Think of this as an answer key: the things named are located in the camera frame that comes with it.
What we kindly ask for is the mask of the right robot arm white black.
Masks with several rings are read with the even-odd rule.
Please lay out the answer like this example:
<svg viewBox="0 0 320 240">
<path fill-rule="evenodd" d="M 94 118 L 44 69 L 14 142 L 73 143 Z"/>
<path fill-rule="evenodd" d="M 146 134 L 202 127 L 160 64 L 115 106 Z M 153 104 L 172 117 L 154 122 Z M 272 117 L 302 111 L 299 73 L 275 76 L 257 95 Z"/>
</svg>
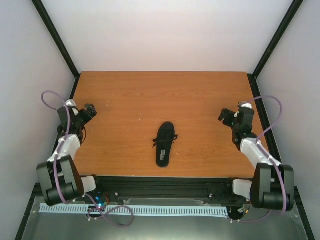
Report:
<svg viewBox="0 0 320 240">
<path fill-rule="evenodd" d="M 221 110 L 218 120 L 231 128 L 232 142 L 254 167 L 251 180 L 234 179 L 232 192 L 250 200 L 253 207 L 287 212 L 294 206 L 294 170 L 276 160 L 252 132 L 255 111 L 239 107 Z"/>
</svg>

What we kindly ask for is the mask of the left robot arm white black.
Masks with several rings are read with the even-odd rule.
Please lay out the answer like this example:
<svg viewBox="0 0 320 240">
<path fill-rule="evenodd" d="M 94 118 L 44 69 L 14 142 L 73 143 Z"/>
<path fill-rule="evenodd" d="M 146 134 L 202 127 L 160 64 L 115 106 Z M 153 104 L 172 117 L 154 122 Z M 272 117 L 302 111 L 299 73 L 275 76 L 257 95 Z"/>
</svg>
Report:
<svg viewBox="0 0 320 240">
<path fill-rule="evenodd" d="M 86 138 L 85 125 L 97 115 L 96 108 L 87 103 L 78 109 L 72 100 L 67 101 L 67 107 L 57 110 L 61 124 L 57 127 L 59 139 L 56 149 L 47 161 L 36 168 L 48 206 L 67 204 L 85 194 L 96 202 L 104 195 L 104 188 L 97 184 L 97 177 L 81 177 L 74 163 L 76 153 Z"/>
</svg>

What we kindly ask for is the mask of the black canvas shoe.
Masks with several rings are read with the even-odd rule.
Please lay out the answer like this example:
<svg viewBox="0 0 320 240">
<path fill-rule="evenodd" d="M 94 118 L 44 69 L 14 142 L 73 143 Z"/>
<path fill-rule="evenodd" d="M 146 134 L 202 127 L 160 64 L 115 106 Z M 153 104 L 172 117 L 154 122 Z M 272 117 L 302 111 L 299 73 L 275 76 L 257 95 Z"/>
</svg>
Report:
<svg viewBox="0 0 320 240">
<path fill-rule="evenodd" d="M 176 135 L 175 127 L 172 122 L 164 122 L 158 129 L 156 138 L 172 138 Z M 160 168 L 166 168 L 170 163 L 170 152 L 172 144 L 166 144 L 162 147 L 158 144 L 156 147 L 156 165 Z"/>
</svg>

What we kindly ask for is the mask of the black shoelace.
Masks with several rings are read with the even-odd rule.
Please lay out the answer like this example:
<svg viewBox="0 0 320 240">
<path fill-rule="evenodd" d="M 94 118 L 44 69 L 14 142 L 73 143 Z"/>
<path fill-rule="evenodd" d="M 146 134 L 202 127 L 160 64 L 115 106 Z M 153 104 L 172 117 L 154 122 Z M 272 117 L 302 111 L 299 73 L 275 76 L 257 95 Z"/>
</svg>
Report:
<svg viewBox="0 0 320 240">
<path fill-rule="evenodd" d="M 152 148 L 154 148 L 157 145 L 161 145 L 163 148 L 165 147 L 166 144 L 173 144 L 175 140 L 178 139 L 178 135 L 174 135 L 173 137 L 169 137 L 169 138 L 155 138 L 153 139 L 153 146 Z"/>
</svg>

